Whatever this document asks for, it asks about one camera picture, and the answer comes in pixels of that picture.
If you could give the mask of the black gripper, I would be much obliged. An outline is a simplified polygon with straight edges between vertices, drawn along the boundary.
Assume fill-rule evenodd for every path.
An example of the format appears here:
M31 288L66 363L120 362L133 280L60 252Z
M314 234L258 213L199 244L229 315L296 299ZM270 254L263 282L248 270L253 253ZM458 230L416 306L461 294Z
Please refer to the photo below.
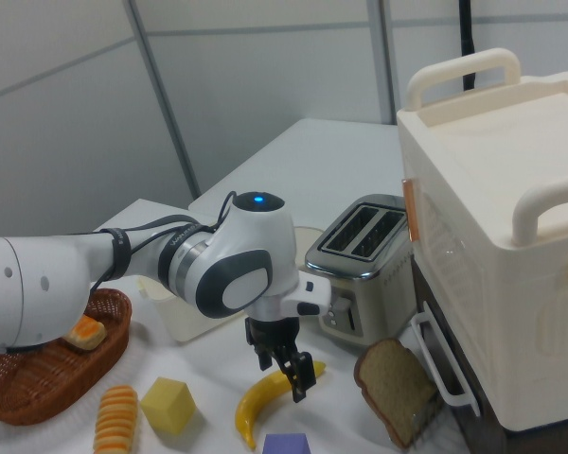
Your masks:
M292 388L294 403L301 402L307 390L316 384L312 356L299 352L296 337L300 323L297 318L284 318L275 322L264 322L247 317L245 319L246 340L257 354L261 371L270 369L273 359Z

